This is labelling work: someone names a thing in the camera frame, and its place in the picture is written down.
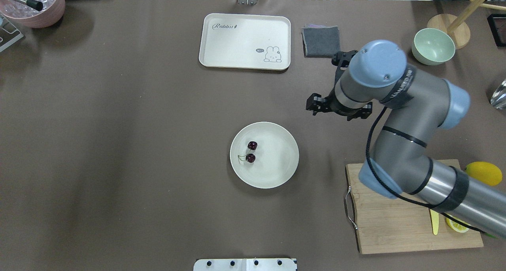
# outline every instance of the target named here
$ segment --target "ice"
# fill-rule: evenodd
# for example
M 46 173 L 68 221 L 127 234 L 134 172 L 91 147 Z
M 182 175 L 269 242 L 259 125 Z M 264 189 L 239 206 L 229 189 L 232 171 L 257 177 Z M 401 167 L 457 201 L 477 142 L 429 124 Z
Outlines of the ice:
M 42 11 L 46 10 L 49 5 L 52 5 L 55 0 L 37 0 L 43 3 Z M 5 13 L 12 17 L 18 18 L 27 18 L 32 17 L 39 13 L 39 11 L 34 10 L 33 8 L 26 6 L 24 4 L 20 4 L 15 1 L 9 1 L 9 4 L 5 4 L 3 10 Z

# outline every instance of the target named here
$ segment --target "yellow knife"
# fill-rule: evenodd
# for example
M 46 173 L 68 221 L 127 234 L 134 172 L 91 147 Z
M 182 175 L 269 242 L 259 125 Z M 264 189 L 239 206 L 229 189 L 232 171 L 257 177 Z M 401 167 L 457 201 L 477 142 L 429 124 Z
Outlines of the yellow knife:
M 430 211 L 430 221 L 432 222 L 432 233 L 434 235 L 437 235 L 439 230 L 439 213 L 430 209 L 429 211 Z

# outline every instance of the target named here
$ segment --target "dark red cherry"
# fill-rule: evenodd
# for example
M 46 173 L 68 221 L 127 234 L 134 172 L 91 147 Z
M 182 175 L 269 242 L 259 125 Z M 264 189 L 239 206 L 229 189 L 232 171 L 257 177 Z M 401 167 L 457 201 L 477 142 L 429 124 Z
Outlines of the dark red cherry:
M 253 163 L 255 161 L 255 155 L 254 154 L 246 154 L 246 161 L 249 163 Z
M 256 150 L 256 149 L 257 149 L 257 147 L 258 147 L 258 144 L 257 144 L 257 142 L 256 142 L 256 141 L 250 141 L 250 142 L 248 143 L 248 149 L 250 149 L 250 150 L 252 150 L 252 151 Z

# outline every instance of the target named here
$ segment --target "black box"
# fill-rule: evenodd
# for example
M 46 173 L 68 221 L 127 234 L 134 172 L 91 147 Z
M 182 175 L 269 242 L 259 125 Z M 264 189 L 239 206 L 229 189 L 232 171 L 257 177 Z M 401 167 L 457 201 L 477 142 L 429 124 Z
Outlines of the black box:
M 506 14 L 491 14 L 487 20 L 495 44 L 498 47 L 506 47 Z

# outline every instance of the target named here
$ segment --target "white tray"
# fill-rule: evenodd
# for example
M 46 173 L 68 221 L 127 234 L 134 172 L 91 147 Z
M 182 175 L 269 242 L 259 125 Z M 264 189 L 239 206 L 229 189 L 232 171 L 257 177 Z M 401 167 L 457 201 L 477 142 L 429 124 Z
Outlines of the white tray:
M 211 13 L 204 18 L 198 60 L 204 66 L 285 70 L 291 23 L 286 17 Z
M 248 150 L 256 141 L 256 150 Z M 253 153 L 253 163 L 237 156 Z M 256 188 L 274 188 L 288 181 L 298 166 L 297 142 L 284 127 L 270 122 L 247 125 L 237 133 L 230 145 L 230 163 L 242 181 Z

